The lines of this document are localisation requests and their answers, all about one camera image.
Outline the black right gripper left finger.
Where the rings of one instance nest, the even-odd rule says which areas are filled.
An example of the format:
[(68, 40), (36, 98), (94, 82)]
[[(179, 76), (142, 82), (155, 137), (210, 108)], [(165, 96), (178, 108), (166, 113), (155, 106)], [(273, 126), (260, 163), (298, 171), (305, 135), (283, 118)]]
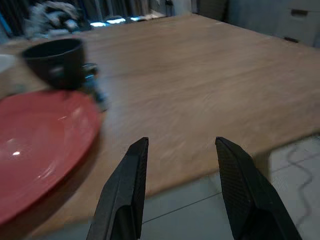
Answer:
[(103, 186), (88, 240), (141, 238), (149, 138), (134, 142)]

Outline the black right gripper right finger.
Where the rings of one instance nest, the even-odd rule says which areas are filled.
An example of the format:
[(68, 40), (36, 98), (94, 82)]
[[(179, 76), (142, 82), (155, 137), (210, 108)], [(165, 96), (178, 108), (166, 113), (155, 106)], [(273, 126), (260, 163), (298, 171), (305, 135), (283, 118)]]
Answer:
[(300, 240), (280, 196), (239, 145), (217, 137), (223, 201), (235, 240)]

